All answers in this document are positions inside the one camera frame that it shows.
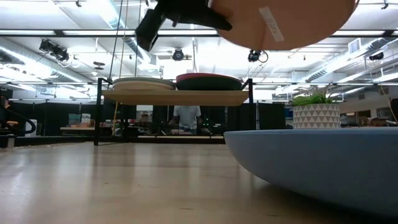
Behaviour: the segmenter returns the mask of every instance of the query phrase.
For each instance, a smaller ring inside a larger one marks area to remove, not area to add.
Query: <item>white geometric pot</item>
[[[340,128],[340,108],[336,104],[295,106],[295,129]]]

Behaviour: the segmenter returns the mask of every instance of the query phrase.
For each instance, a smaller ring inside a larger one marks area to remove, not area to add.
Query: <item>light blue curved object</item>
[[[224,134],[252,174],[302,195],[398,217],[398,128]]]

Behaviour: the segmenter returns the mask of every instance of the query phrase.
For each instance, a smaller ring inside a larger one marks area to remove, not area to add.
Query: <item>white label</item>
[[[280,32],[278,27],[278,23],[276,23],[274,16],[271,13],[269,7],[263,7],[259,9],[262,18],[266,21],[269,30],[271,31],[272,35],[276,42],[284,41],[284,36]]]

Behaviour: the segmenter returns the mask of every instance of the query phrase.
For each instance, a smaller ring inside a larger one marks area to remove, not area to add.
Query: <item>wooden floor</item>
[[[0,152],[2,224],[369,221],[254,177],[225,145],[87,142]]]

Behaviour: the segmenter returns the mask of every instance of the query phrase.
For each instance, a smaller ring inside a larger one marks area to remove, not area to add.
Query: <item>white shirt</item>
[[[201,115],[199,106],[174,106],[174,116],[180,117],[179,126],[196,129],[197,117]]]

